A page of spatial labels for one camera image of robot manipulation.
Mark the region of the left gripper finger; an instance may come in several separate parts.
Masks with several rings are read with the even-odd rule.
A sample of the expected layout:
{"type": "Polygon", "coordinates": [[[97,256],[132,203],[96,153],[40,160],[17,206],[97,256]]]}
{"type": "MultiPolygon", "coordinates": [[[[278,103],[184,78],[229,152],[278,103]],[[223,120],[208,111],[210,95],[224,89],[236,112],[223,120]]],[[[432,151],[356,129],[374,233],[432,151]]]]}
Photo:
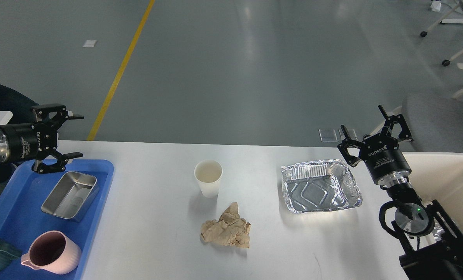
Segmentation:
{"type": "Polygon", "coordinates": [[[58,151],[39,151],[32,165],[32,171],[39,174],[63,172],[72,159],[80,157],[83,157],[83,154],[78,151],[69,154],[61,154],[58,151]],[[47,156],[52,156],[56,162],[51,165],[43,163],[47,156]]]}
{"type": "Polygon", "coordinates": [[[83,115],[76,115],[59,103],[32,106],[31,112],[36,122],[43,122],[49,126],[62,126],[67,120],[84,119],[83,115]]]}

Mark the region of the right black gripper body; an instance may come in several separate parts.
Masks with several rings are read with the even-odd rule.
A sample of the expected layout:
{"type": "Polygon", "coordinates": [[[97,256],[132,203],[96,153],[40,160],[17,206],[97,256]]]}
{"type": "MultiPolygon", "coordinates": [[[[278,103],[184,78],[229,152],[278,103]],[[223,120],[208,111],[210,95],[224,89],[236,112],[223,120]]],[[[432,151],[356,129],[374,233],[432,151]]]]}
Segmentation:
{"type": "Polygon", "coordinates": [[[363,141],[359,158],[364,161],[374,183],[387,185],[391,174],[408,177],[411,168],[398,146],[398,140],[386,135],[373,135],[363,141]]]}

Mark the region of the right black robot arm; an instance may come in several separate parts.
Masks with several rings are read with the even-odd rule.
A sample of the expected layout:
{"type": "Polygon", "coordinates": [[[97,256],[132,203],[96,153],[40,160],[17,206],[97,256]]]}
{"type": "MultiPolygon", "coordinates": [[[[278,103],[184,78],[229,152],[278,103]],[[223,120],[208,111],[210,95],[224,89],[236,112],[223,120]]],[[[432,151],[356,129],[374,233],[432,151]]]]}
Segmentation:
{"type": "Polygon", "coordinates": [[[338,150],[352,167],[363,162],[373,183],[390,197],[380,207],[378,220],[401,244],[399,262],[407,278],[463,280],[463,233],[437,200],[424,205],[410,183],[412,170],[400,150],[400,142],[413,140],[404,116],[378,108],[384,117],[382,129],[358,141],[342,125],[338,150]]]}

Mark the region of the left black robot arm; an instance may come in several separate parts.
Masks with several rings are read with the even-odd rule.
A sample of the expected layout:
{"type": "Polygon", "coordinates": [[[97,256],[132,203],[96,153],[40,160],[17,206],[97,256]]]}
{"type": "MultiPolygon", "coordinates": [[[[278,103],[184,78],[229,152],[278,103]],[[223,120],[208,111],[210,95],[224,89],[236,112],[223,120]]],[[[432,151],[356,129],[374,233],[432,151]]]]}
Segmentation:
{"type": "Polygon", "coordinates": [[[52,103],[31,107],[35,122],[0,125],[0,164],[35,160],[31,169],[39,174],[63,172],[74,158],[83,157],[81,152],[61,154],[57,151],[58,130],[67,121],[84,119],[52,103]]]}

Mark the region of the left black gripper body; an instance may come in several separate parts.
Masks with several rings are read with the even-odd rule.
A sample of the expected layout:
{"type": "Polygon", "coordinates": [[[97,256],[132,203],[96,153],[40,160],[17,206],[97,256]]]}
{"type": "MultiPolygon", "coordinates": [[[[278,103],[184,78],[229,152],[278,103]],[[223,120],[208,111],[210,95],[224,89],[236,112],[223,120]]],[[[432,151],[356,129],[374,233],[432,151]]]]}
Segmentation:
{"type": "Polygon", "coordinates": [[[57,122],[0,125],[0,162],[59,158],[58,130],[57,122]]]}

